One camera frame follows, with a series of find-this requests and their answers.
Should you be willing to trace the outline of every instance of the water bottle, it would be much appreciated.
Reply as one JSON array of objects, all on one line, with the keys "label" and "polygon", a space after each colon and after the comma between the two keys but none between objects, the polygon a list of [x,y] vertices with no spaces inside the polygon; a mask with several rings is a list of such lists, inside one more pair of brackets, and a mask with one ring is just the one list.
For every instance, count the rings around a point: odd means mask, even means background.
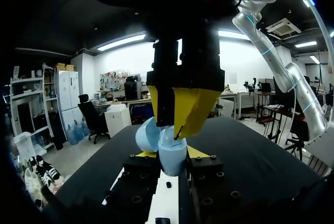
[{"label": "water bottle", "polygon": [[74,136],[74,133],[73,133],[73,130],[71,129],[71,126],[68,124],[67,127],[68,127],[68,130],[66,131],[66,135],[67,135],[68,142],[71,145],[78,144],[78,141],[77,141],[76,137]]},{"label": "water bottle", "polygon": [[77,141],[81,141],[84,134],[82,132],[82,129],[81,127],[78,126],[78,122],[76,120],[74,120],[74,129],[73,129],[73,132],[74,132],[74,136],[75,138],[77,139]]},{"label": "water bottle", "polygon": [[85,118],[82,118],[81,128],[85,136],[88,136],[90,134]]}]

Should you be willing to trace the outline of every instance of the black ceiling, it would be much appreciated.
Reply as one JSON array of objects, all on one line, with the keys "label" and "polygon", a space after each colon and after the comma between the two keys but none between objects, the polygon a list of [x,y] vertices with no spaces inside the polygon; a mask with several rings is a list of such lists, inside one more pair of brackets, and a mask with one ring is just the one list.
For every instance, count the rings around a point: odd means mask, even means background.
[{"label": "black ceiling", "polygon": [[[129,8],[107,6],[96,0],[11,0],[14,12],[13,46],[42,49],[72,55],[91,49],[106,41],[143,30],[143,15]],[[318,24],[302,0],[277,0],[262,12],[258,27],[265,31],[268,25],[286,17],[302,30],[301,35],[282,40],[293,53],[325,50],[326,46]],[[221,29],[236,30],[231,18],[220,21]],[[317,40],[317,46],[297,49],[298,43]]]}]

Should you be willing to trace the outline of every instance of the sneaker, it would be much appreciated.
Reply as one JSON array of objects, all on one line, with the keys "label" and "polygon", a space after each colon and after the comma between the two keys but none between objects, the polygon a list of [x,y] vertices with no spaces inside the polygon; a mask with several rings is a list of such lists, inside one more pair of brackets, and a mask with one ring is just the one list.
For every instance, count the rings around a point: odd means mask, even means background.
[{"label": "sneaker", "polygon": [[39,155],[36,156],[36,161],[39,166],[43,167],[56,186],[63,184],[64,177],[62,177],[61,174],[51,164],[45,162]]},{"label": "sneaker", "polygon": [[34,173],[38,174],[38,170],[37,170],[38,164],[37,164],[34,156],[30,157],[29,163],[31,165],[32,171]]},{"label": "sneaker", "polygon": [[43,195],[41,193],[41,184],[38,176],[34,172],[30,172],[29,168],[25,170],[25,185],[30,197],[34,202],[43,202]]},{"label": "sneaker", "polygon": [[34,191],[34,181],[33,181],[32,174],[29,168],[26,168],[25,170],[25,185],[29,193]]},{"label": "sneaker", "polygon": [[49,190],[52,192],[54,184],[50,176],[47,174],[46,170],[43,167],[38,166],[38,172],[41,177],[41,182],[43,183],[43,185],[47,186]]}]

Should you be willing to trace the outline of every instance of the desk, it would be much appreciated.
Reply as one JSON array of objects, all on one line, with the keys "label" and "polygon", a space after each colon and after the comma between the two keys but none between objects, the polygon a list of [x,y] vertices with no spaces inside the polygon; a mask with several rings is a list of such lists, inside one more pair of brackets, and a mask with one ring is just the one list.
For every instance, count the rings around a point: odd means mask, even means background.
[{"label": "desk", "polygon": [[[286,107],[283,106],[283,105],[265,105],[264,108],[270,111],[270,118],[273,118],[271,131],[270,131],[270,134],[268,135],[268,138],[270,140],[275,139],[274,143],[277,144],[278,137],[280,136],[280,132],[281,132],[280,127],[281,127],[281,122],[282,122],[282,116],[284,115],[286,117],[292,118],[292,112],[287,110]],[[281,115],[279,120],[276,119],[276,114],[277,113]],[[305,116],[301,113],[296,112],[294,114],[294,120],[305,121]],[[275,124],[275,121],[278,121],[278,126],[277,126],[277,129],[276,129],[276,134],[273,136],[272,132],[273,132],[273,126]]]},{"label": "desk", "polygon": [[237,94],[236,93],[222,93],[219,96],[219,99],[228,99],[228,98],[233,98],[233,102],[234,102],[234,119],[235,119],[235,108],[236,108],[236,98],[237,98]]},{"label": "desk", "polygon": [[[56,197],[66,206],[80,204],[85,197],[102,202],[124,160],[141,152],[135,142],[138,128],[128,126],[112,137],[68,179]],[[241,204],[258,199],[271,204],[292,198],[302,186],[320,178],[287,151],[230,117],[207,119],[202,130],[187,142],[206,154],[217,155],[224,163],[226,178],[242,194]],[[178,180],[180,223],[195,223],[185,173]],[[44,212],[56,222],[57,215],[50,205]]]},{"label": "desk", "polygon": [[264,105],[263,105],[263,97],[267,97],[268,96],[273,96],[275,95],[274,92],[255,92],[254,93],[255,95],[258,96],[258,101],[257,101],[257,112],[256,112],[256,122],[257,123],[260,123],[262,125],[265,125],[266,122],[270,122],[272,121],[272,118],[270,116],[263,116],[263,108],[264,108]]},{"label": "desk", "polygon": [[247,91],[238,91],[238,101],[239,101],[239,108],[238,108],[238,119],[241,117],[241,96],[249,95],[250,93]]},{"label": "desk", "polygon": [[[98,105],[96,105],[96,108],[103,108],[103,107],[109,107],[111,105],[113,101],[107,101],[107,102],[103,102],[100,103]],[[126,100],[126,101],[122,101],[122,104],[127,104],[126,106],[129,107],[129,105],[132,104],[146,104],[146,103],[152,103],[151,99],[140,99],[140,100]]]}]

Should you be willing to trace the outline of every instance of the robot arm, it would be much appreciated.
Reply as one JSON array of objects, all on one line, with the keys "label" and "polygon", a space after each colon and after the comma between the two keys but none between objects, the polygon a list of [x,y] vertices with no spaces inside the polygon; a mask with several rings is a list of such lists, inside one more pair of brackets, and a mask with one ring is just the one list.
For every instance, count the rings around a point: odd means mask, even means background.
[{"label": "robot arm", "polygon": [[[321,137],[325,139],[330,138],[327,132],[332,132],[332,124],[327,122],[315,94],[303,77],[298,66],[294,63],[289,63],[284,67],[282,59],[270,40],[261,31],[256,29],[256,23],[261,20],[261,9],[263,9],[267,3],[274,1],[275,0],[243,0],[240,3],[240,12],[232,21],[240,31],[250,38],[251,42],[264,57],[273,72],[280,90],[282,92],[289,92],[292,89],[295,90],[296,98],[305,115],[311,142]],[[326,163],[331,167],[334,165],[333,161],[327,161]]]}]

